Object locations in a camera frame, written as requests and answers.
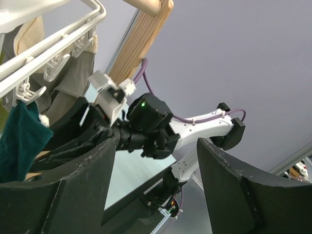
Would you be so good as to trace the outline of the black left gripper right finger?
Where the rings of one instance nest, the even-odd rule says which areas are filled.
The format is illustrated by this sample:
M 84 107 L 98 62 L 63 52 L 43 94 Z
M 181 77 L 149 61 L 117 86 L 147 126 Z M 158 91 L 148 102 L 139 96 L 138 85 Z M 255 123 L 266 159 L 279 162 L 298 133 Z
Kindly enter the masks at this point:
M 256 168 L 197 140 L 197 158 L 214 234 L 309 234 L 312 185 Z

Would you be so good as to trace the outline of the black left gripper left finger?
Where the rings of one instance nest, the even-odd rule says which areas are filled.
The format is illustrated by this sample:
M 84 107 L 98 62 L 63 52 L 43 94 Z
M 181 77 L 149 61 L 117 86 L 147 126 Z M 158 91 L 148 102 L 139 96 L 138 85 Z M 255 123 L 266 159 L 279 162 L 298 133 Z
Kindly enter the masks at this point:
M 98 234 L 115 160 L 108 139 L 38 179 L 0 185 L 2 234 Z

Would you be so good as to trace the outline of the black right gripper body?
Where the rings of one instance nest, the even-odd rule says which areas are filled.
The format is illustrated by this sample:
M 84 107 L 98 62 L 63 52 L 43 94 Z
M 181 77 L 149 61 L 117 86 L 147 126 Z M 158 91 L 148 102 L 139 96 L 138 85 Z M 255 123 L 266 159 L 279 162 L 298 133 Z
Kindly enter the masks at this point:
M 107 139 L 113 139 L 116 144 L 117 151 L 133 152 L 146 146 L 146 134 L 136 130 L 134 125 L 124 119 L 118 118 L 117 121 L 110 126 L 108 117 L 102 112 L 99 106 L 91 105 L 83 126 L 94 130 L 95 136 L 89 138 L 94 145 L 99 145 Z

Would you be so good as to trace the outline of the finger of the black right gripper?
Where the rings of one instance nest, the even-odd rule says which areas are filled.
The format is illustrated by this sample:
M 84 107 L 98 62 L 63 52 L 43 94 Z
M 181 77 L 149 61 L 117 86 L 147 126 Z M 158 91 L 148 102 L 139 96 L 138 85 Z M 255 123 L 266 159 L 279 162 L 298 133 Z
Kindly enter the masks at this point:
M 65 164 L 98 146 L 113 133 L 84 133 L 70 142 L 36 158 L 31 171 L 47 171 Z
M 70 110 L 50 126 L 53 136 L 46 144 L 45 150 L 54 150 L 76 139 L 95 123 L 102 123 L 102 114 L 86 98 L 79 97 Z

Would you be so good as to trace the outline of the green christmas reindeer sock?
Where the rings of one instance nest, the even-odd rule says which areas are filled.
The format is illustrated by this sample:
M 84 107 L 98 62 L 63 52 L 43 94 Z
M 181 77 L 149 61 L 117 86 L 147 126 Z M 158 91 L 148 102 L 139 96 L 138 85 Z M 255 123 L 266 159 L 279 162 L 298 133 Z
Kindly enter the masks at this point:
M 52 136 L 53 131 L 40 120 L 37 103 L 18 102 L 0 138 L 0 182 L 24 181 Z

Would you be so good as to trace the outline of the white plastic clip hanger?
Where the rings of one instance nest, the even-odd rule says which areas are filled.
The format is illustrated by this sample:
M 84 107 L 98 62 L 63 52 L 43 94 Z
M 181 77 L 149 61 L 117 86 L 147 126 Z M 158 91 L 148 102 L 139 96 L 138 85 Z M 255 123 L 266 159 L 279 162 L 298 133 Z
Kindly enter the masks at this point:
M 17 26 L 66 4 L 65 0 L 2 0 L 0 2 L 0 38 Z M 13 100 L 29 104 L 39 98 L 46 87 L 30 91 L 29 77 L 69 45 L 80 51 L 91 43 L 95 27 L 104 20 L 106 9 L 98 0 L 85 0 L 91 12 L 55 32 L 25 52 L 6 62 L 9 75 L 3 81 L 5 95 L 14 91 Z

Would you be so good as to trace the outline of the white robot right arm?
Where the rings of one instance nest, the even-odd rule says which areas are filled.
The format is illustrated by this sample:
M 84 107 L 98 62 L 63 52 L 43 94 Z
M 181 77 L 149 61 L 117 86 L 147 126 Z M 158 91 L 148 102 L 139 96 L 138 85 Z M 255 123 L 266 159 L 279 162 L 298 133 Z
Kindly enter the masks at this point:
M 42 173 L 70 162 L 112 139 L 117 151 L 139 152 L 142 158 L 163 160 L 199 137 L 209 137 L 224 150 L 242 139 L 245 124 L 232 118 L 231 109 L 220 103 L 211 113 L 185 120 L 173 116 L 164 101 L 150 93 L 137 98 L 127 111 L 111 122 L 100 105 L 79 98 L 53 126 L 55 134 L 35 159 L 30 171 Z

